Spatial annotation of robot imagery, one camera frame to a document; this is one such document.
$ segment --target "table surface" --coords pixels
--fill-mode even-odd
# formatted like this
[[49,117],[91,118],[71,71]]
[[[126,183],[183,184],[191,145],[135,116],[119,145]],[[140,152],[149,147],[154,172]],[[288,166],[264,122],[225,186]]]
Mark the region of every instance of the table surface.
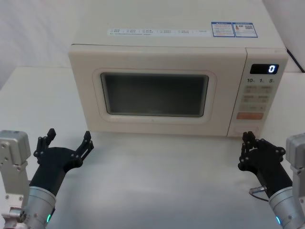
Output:
[[[261,137],[285,146],[287,137],[305,132],[304,86],[305,74],[283,76]],[[0,104],[0,128],[27,132],[32,152],[51,127],[57,132],[51,146],[71,149],[87,129],[69,68],[17,68]],[[49,229],[280,228],[268,203],[248,194],[259,183],[237,168],[238,138],[92,133],[92,139],[95,149],[60,188]],[[33,156],[28,162],[31,179],[38,165]],[[4,195],[0,184],[0,209]]]

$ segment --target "cream microwave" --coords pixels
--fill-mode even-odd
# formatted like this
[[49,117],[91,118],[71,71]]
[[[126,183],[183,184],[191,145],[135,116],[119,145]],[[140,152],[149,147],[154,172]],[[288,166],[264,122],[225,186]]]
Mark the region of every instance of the cream microwave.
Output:
[[95,2],[69,57],[92,131],[259,135],[287,62],[261,0]]

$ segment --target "digital display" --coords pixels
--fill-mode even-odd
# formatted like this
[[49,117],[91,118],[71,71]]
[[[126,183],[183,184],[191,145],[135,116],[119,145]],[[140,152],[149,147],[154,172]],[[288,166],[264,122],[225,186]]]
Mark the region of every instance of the digital display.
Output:
[[250,74],[274,75],[277,73],[278,67],[279,67],[278,64],[255,63],[252,64]]

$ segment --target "white wall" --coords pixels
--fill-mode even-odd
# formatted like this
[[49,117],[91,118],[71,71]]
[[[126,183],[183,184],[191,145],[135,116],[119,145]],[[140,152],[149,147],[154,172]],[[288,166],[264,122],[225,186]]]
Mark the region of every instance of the white wall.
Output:
[[305,0],[264,0],[286,47],[305,69]]
[[16,66],[69,67],[87,0],[0,0],[0,88]]
[[[305,0],[264,0],[285,45],[305,67]],[[0,0],[0,88],[16,66],[69,67],[88,0]]]

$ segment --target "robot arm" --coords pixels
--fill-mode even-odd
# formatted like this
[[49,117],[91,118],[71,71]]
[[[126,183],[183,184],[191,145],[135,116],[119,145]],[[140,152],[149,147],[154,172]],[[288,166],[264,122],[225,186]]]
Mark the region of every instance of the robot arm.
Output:
[[243,142],[238,168],[257,176],[269,197],[269,205],[278,223],[284,229],[305,229],[301,205],[305,197],[305,189],[302,187],[305,187],[302,175],[305,160],[303,164],[300,161],[305,155],[305,135],[303,138],[290,137],[286,142],[286,158],[294,171],[293,182],[281,165],[285,154],[282,147],[276,147],[264,139],[256,139],[252,132],[244,133]]
[[2,214],[5,229],[45,229],[55,211],[56,195],[66,173],[81,167],[93,149],[89,131],[76,151],[49,148],[55,136],[55,130],[50,129],[46,137],[38,138],[34,156],[39,168],[29,185],[25,167],[31,152],[26,133],[0,132],[0,171],[8,201]]
[[14,219],[21,222],[23,209],[29,198],[29,181],[26,172],[30,145],[25,132],[0,132],[0,171],[5,188],[6,208],[2,209],[5,221]]

